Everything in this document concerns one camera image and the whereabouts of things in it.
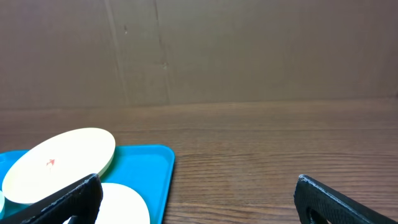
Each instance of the tray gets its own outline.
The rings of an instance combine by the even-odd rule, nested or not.
[[[0,154],[0,179],[27,150]],[[150,223],[162,223],[174,167],[174,152],[162,145],[117,146],[111,165],[102,175],[104,183],[118,183],[134,189],[148,206]],[[26,205],[6,200],[4,217]]]

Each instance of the cardboard panel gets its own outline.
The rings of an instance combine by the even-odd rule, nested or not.
[[[120,106],[103,1],[0,2],[0,107]]]
[[[105,0],[113,17],[120,74],[130,105],[164,105],[167,64],[159,39],[155,1]]]
[[[157,1],[171,103],[393,96],[394,0]]]

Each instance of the wooden table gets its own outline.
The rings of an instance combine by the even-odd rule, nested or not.
[[[0,111],[0,150],[88,126],[175,151],[166,223],[299,223],[299,174],[398,220],[396,100]]]

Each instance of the red mark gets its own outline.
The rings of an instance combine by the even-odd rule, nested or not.
[[[50,162],[48,162],[46,166],[48,166],[49,164],[54,166],[54,162],[55,162],[55,159],[50,159]]]

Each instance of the blue plastic container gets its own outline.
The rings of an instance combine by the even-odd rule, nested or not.
[[[27,150],[0,154],[0,179]],[[111,165],[102,175],[104,183],[123,184],[141,195],[148,206],[150,223],[160,224],[169,194],[175,155],[162,145],[117,146]],[[26,208],[6,200],[4,217]]]

